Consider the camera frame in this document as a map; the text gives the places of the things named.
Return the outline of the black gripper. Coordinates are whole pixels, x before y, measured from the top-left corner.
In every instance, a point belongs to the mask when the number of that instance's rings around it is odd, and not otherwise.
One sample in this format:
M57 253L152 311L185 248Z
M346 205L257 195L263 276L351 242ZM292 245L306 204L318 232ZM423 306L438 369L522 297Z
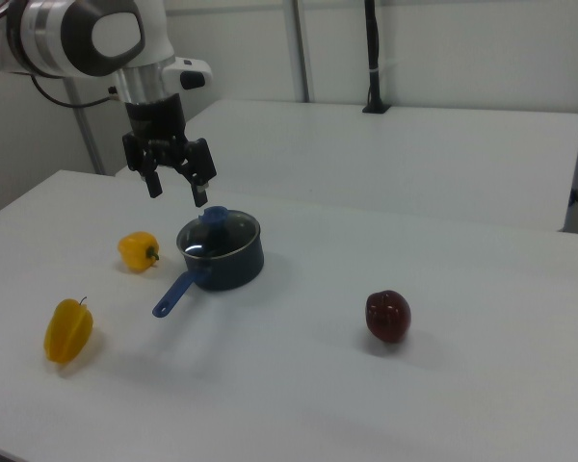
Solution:
M131 132L122 137L127 167L138 172L146 183L149 196L162 192L157 162L149 141L176 149L173 168L190 184L195 206L208 202L208 183L217 175L212 155L204 138L188 141L186 121L180 96L175 93L154 102L126 103Z

